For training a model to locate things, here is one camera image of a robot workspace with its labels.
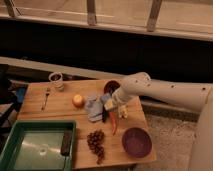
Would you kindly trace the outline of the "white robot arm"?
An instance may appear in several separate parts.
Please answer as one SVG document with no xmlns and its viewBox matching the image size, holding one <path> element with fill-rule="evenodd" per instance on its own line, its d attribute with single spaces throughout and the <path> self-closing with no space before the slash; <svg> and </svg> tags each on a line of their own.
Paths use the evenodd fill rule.
<svg viewBox="0 0 213 171">
<path fill-rule="evenodd" d="M 145 72 L 125 76 L 104 104 L 108 111 L 134 96 L 148 96 L 200 114 L 188 171 L 213 171 L 213 83 L 184 83 L 151 79 Z"/>
</svg>

